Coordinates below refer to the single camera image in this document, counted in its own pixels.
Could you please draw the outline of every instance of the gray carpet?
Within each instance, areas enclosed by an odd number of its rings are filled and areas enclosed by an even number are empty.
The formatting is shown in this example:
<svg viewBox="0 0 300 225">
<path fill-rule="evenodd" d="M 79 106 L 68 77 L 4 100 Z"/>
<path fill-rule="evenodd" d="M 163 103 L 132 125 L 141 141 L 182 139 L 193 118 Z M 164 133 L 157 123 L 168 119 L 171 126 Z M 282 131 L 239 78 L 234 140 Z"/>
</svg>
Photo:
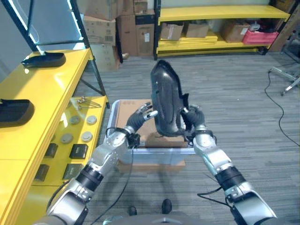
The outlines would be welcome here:
<svg viewBox="0 0 300 225">
<path fill-rule="evenodd" d="M 190 103 L 201 105 L 206 125 L 218 138 L 219 146 L 232 159 L 244 177 L 252 183 L 278 217 L 300 224 L 299 148 L 279 130 L 280 109 L 264 94 L 267 72 L 272 66 L 293 61 L 286 55 L 220 54 L 165 58 L 181 79 L 183 92 L 190 93 Z M 130 57 L 117 72 L 102 73 L 101 77 L 112 104 L 117 99 L 150 98 L 152 58 Z M 97 85 L 87 66 L 84 79 Z M 283 130 L 299 143 L 299 90 L 284 97 L 280 92 L 289 81 L 271 74 L 269 94 L 283 106 Z M 96 95 L 80 83 L 75 96 Z M 104 138 L 110 110 L 106 110 L 99 143 Z M 209 179 L 202 159 L 186 158 L 181 172 L 133 173 L 119 202 L 96 224 L 112 215 L 126 215 L 134 205 L 138 213 L 160 213 L 161 203 L 169 198 L 173 209 L 191 217 L 233 225 L 229 208 L 197 197 L 197 193 L 218 187 Z M 89 203 L 85 224 L 91 223 L 119 195 L 128 174 L 113 171 L 97 189 Z M 210 197 L 223 201 L 220 191 Z"/>
</svg>

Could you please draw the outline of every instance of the yellow shelving unit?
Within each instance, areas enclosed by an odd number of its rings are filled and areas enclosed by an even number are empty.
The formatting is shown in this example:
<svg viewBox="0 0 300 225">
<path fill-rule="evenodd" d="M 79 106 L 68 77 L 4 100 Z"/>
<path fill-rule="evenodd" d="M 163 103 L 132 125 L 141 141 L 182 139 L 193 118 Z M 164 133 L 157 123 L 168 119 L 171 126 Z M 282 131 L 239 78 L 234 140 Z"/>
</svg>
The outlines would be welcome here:
<svg viewBox="0 0 300 225">
<path fill-rule="evenodd" d="M 289 16 L 288 13 L 273 6 L 264 5 L 162 8 L 158 24 L 167 21 L 234 18 L 280 18 L 287 20 Z"/>
<path fill-rule="evenodd" d="M 234 18 L 281 18 L 287 21 L 289 14 L 273 6 L 266 5 L 240 5 L 240 6 L 201 6 L 162 8 L 156 24 L 156 31 L 161 22 L 185 21 L 199 19 L 234 19 Z M 202 53 L 236 53 L 255 52 L 257 47 L 269 45 L 245 45 L 240 43 L 227 43 L 219 34 L 208 33 L 203 38 L 180 38 L 179 41 L 165 41 L 155 34 L 154 57 L 189 55 Z"/>
<path fill-rule="evenodd" d="M 96 147 L 98 135 L 101 127 L 102 118 L 104 115 L 106 97 L 88 97 L 89 100 L 97 102 L 101 108 L 78 109 L 79 98 L 71 98 L 64 111 L 60 122 L 54 133 L 54 138 L 51 143 L 57 144 L 57 150 L 54 158 L 43 158 L 41 164 L 49 166 L 48 172 L 44 181 L 33 181 L 26 199 L 17 217 L 16 224 L 31 225 L 34 221 L 45 215 L 47 203 L 54 191 L 66 180 L 63 180 L 63 175 L 67 164 L 85 165 L 93 150 Z M 93 125 L 87 124 L 89 116 L 96 116 L 97 121 Z M 78 124 L 71 124 L 71 118 L 78 116 L 80 118 Z M 89 142 L 81 140 L 82 133 L 89 131 L 93 138 Z M 62 144 L 60 138 L 65 134 L 72 134 L 73 140 L 68 144 Z M 86 144 L 88 146 L 85 159 L 71 159 L 69 157 L 73 144 Z"/>
<path fill-rule="evenodd" d="M 51 68 L 27 69 L 20 64 L 0 83 L 1 98 L 29 99 L 34 105 L 26 124 L 0 128 L 0 225 L 15 224 L 61 116 L 93 59 L 90 49 L 50 52 L 64 53 L 66 62 Z"/>
</svg>

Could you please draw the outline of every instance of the brown cardboard box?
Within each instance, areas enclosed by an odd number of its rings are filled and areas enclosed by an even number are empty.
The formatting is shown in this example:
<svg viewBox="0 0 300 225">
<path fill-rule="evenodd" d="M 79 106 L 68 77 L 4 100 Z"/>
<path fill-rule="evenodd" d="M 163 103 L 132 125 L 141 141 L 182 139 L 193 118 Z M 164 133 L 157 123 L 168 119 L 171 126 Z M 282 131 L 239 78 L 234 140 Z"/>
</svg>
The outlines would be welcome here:
<svg viewBox="0 0 300 225">
<path fill-rule="evenodd" d="M 119 114 L 117 118 L 117 127 L 125 127 L 128 118 L 141 105 L 150 102 L 149 99 L 142 100 L 121 100 L 119 106 Z M 161 136 L 155 127 L 154 119 L 148 120 L 137 131 L 141 136 L 141 148 L 186 148 L 187 142 L 184 142 L 182 136 L 178 137 L 164 137 Z"/>
<path fill-rule="evenodd" d="M 228 42 L 242 42 L 250 25 L 243 21 L 226 20 L 223 24 L 220 35 Z"/>
<path fill-rule="evenodd" d="M 186 23 L 184 33 L 187 38 L 204 38 L 207 35 L 208 29 L 209 25 L 207 23 Z"/>
<path fill-rule="evenodd" d="M 84 15 L 109 21 L 123 11 L 123 0 L 77 0 L 77 5 Z"/>
<path fill-rule="evenodd" d="M 91 16 L 83 17 L 85 32 L 91 44 L 116 45 L 116 21 L 106 21 Z"/>
<path fill-rule="evenodd" d="M 123 9 L 120 15 L 133 15 L 133 0 L 119 0 L 123 1 Z"/>
<path fill-rule="evenodd" d="M 147 0 L 134 0 L 133 5 L 134 5 L 134 11 L 136 15 L 147 13 L 148 10 Z"/>
<path fill-rule="evenodd" d="M 123 15 L 117 18 L 117 25 L 123 53 L 137 55 L 135 15 Z"/>
<path fill-rule="evenodd" d="M 154 11 L 147 11 L 146 15 L 135 16 L 137 54 L 151 56 L 154 44 Z"/>
<path fill-rule="evenodd" d="M 110 44 L 90 45 L 99 72 L 116 71 L 120 65 L 117 49 Z"/>
<path fill-rule="evenodd" d="M 179 40 L 183 29 L 183 23 L 163 23 L 160 38 L 168 40 Z"/>
<path fill-rule="evenodd" d="M 186 162 L 182 160 L 176 165 L 168 164 L 135 164 L 132 165 L 132 172 L 159 173 L 159 172 L 179 172 L 184 169 Z M 129 173 L 131 164 L 118 162 L 117 168 L 120 173 Z"/>
</svg>

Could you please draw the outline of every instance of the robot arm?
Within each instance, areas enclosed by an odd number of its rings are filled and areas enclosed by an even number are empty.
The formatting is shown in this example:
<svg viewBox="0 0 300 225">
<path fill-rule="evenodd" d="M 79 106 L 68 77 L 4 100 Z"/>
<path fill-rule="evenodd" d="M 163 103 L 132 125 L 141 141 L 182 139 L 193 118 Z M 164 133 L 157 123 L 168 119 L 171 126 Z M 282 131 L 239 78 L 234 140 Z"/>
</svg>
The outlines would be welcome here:
<svg viewBox="0 0 300 225">
<path fill-rule="evenodd" d="M 34 225 L 81 225 L 88 213 L 88 203 L 100 185 L 102 179 L 116 165 L 128 148 L 132 148 L 129 137 L 146 120 L 157 115 L 157 111 L 148 112 L 150 103 L 142 105 L 132 114 L 124 129 L 117 128 L 105 142 L 94 150 L 86 166 L 77 177 L 71 179 L 66 188 L 48 207 L 46 216 Z"/>
<path fill-rule="evenodd" d="M 217 145 L 215 138 L 204 124 L 204 115 L 198 106 L 191 106 L 183 113 L 195 127 L 194 149 L 211 174 L 225 192 L 225 197 L 233 203 L 231 213 L 239 225 L 256 225 L 269 218 L 276 218 L 273 210 L 246 181 L 233 165 L 231 159 Z"/>
</svg>

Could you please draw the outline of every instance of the pink box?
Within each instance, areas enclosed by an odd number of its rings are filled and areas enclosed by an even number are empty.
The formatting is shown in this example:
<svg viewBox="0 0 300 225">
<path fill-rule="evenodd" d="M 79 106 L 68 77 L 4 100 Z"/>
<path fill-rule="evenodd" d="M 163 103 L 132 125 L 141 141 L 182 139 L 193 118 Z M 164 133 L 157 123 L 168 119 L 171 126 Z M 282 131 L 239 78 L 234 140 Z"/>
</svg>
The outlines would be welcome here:
<svg viewBox="0 0 300 225">
<path fill-rule="evenodd" d="M 243 43 L 250 45 L 250 44 L 272 44 L 273 41 L 277 38 L 278 32 L 273 33 L 263 33 L 259 31 L 249 31 L 247 30 Z"/>
</svg>

